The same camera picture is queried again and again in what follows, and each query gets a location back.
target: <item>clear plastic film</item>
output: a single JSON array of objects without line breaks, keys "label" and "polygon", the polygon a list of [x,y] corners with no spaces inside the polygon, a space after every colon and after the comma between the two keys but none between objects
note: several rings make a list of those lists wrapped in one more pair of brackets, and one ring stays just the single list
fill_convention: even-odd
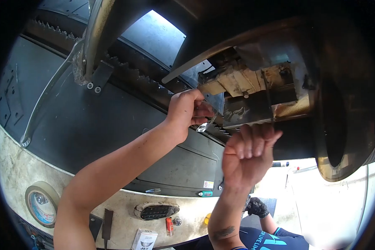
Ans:
[{"label": "clear plastic film", "polygon": [[160,194],[161,193],[161,188],[153,188],[146,190],[147,194]]},{"label": "clear plastic film", "polygon": [[208,127],[210,127],[211,123],[213,123],[215,121],[215,118],[217,117],[218,113],[214,109],[213,109],[213,111],[214,111],[214,116],[211,118],[211,120],[208,121],[208,122],[203,123],[202,125],[200,125],[196,129],[196,132],[203,133],[204,131],[207,130]]}]

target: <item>white box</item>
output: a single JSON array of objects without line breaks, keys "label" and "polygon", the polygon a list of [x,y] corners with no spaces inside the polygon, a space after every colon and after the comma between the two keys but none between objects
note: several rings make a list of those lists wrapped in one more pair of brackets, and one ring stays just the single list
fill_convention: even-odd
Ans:
[{"label": "white box", "polygon": [[140,228],[137,231],[132,250],[152,250],[158,233]]}]

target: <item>concrete floor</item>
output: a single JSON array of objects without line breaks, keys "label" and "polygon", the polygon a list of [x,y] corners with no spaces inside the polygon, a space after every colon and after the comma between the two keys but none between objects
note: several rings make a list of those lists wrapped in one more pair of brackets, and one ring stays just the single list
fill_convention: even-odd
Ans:
[{"label": "concrete floor", "polygon": [[[277,198],[274,219],[292,233],[312,237],[322,249],[344,239],[353,240],[360,226],[366,190],[366,166],[339,182],[325,181],[315,159],[291,160],[288,167],[271,168],[255,187],[252,197]],[[373,210],[375,200],[375,163],[368,165],[368,192],[364,219]]]}]

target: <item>orange lighter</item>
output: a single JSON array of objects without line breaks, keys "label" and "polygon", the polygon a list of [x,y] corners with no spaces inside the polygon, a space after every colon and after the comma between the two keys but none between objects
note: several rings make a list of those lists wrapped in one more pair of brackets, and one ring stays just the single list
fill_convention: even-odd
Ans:
[{"label": "orange lighter", "polygon": [[167,224],[167,235],[173,236],[174,235],[174,224],[172,223],[172,217],[166,218],[165,223]]}]

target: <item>packing tape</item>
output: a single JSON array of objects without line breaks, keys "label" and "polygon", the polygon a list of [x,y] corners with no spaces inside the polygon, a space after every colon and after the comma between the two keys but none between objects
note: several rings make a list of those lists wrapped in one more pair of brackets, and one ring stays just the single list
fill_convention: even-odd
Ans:
[{"label": "packing tape", "polygon": [[25,192],[29,213],[39,224],[47,228],[54,228],[59,201],[57,192],[44,181],[33,183]]}]

